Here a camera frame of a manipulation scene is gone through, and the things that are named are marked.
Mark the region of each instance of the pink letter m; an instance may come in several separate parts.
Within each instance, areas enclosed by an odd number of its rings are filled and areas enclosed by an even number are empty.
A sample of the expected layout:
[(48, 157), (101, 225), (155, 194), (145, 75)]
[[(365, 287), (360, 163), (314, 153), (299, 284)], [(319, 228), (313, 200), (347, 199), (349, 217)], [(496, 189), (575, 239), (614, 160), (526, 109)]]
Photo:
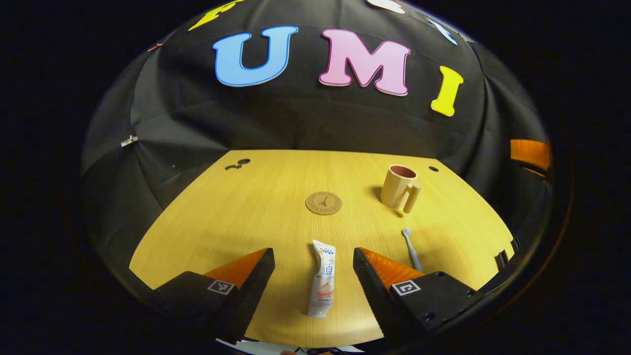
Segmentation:
[(346, 74), (348, 60), (361, 86), (368, 86), (379, 68), (382, 68), (381, 79), (375, 81), (375, 87), (392, 95), (408, 94), (405, 86), (405, 59), (410, 54), (409, 48), (387, 40), (371, 54), (362, 40), (351, 31), (325, 30), (322, 35), (329, 39), (331, 52), (329, 67), (325, 73), (320, 74), (321, 83), (336, 87), (349, 85), (352, 79)]

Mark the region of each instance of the toothpaste tube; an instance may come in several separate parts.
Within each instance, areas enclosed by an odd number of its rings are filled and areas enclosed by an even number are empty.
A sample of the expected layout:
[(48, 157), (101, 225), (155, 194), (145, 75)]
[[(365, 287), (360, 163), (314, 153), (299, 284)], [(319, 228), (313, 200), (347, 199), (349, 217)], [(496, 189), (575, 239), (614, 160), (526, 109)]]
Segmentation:
[(326, 318), (333, 305), (333, 280), (335, 276), (335, 247), (313, 240), (315, 253), (320, 261), (320, 269), (311, 286), (311, 299), (307, 316)]

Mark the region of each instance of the toothbrush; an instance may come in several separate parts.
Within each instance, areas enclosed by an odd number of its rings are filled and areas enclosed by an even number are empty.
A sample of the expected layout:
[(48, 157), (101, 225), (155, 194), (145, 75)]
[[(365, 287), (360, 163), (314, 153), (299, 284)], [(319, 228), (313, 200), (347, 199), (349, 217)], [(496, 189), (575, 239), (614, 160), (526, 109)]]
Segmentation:
[(403, 234), (403, 236), (405, 237), (405, 241), (408, 242), (408, 250), (410, 251), (410, 257), (412, 258), (412, 262), (414, 263), (414, 268), (418, 272), (423, 272), (423, 270), (421, 269), (421, 263), (418, 262), (418, 255), (416, 255), (416, 250), (414, 250), (414, 248), (412, 248), (412, 244), (410, 244), (411, 233), (412, 231), (410, 230), (410, 228), (406, 228), (401, 231), (401, 234)]

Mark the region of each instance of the wood grain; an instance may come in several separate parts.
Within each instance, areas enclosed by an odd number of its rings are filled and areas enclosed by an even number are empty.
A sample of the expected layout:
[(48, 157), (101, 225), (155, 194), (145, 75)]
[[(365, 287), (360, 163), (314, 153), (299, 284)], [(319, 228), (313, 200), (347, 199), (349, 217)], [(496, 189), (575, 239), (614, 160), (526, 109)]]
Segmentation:
[[(240, 159), (251, 162), (225, 170)], [(391, 164), (415, 170), (420, 195), (410, 214), (379, 201)], [(433, 166), (438, 172), (430, 170)], [(333, 215), (305, 206), (316, 191), (343, 202)], [(140, 242), (130, 269), (151, 288), (181, 272), (205, 274), (262, 248), (276, 268), (245, 336), (288, 346), (357, 344), (383, 335), (352, 267), (364, 247), (411, 265), (401, 231), (424, 272), (445, 271), (479, 289), (496, 273), (494, 256), (512, 236), (495, 211), (435, 159), (310, 150), (233, 150), (201, 174), (159, 216)], [(311, 241), (337, 248), (335, 296), (327, 319), (309, 318), (317, 272)]]

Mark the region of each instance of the yellow letter i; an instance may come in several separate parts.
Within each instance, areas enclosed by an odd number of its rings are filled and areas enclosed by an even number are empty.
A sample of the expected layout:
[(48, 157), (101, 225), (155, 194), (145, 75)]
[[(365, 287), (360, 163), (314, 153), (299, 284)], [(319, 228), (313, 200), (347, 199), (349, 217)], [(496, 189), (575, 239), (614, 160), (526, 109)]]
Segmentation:
[(440, 87), (438, 98), (432, 101), (431, 107), (432, 110), (451, 117), (455, 112), (454, 102), (456, 101), (458, 86), (460, 86), (464, 80), (460, 74), (446, 66), (440, 66), (440, 72), (442, 73), (442, 86)]

